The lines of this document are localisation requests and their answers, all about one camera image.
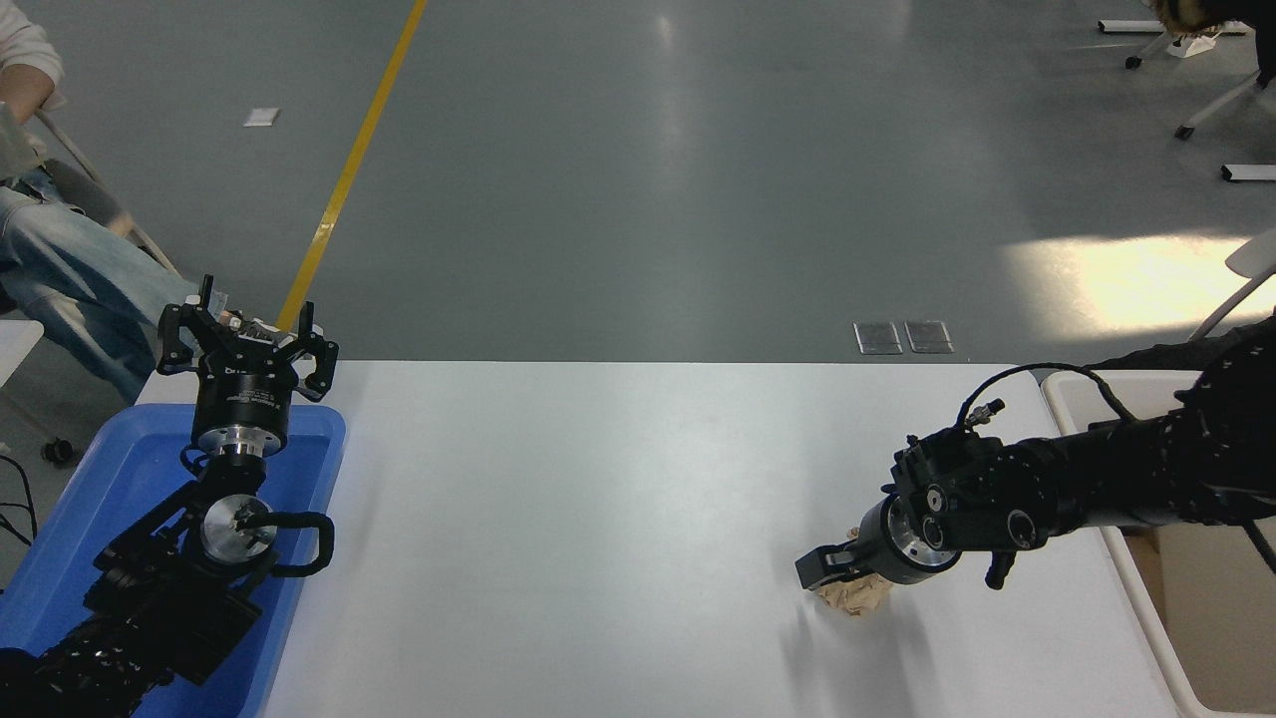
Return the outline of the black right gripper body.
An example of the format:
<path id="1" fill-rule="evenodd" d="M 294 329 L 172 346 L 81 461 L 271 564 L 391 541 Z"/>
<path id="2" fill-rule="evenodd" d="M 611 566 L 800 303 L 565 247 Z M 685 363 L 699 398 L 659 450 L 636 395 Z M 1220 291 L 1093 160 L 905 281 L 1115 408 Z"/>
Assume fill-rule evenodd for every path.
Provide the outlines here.
<path id="1" fill-rule="evenodd" d="M 914 553 L 917 536 L 898 496 L 887 496 L 866 511 L 857 525 L 855 545 L 857 564 L 866 573 L 902 585 L 923 582 L 923 564 Z"/>

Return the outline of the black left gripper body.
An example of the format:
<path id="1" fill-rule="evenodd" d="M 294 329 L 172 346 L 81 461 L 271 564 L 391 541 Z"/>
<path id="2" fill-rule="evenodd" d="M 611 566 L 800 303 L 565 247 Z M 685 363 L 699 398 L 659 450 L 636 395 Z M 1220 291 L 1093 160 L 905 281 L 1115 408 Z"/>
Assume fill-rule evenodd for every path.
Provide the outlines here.
<path id="1" fill-rule="evenodd" d="M 272 437 L 288 434 L 291 394 L 299 377 L 293 363 L 299 342 L 264 344 L 240 337 L 199 341 L 197 358 L 195 437 L 219 437 L 228 429 L 255 429 Z"/>

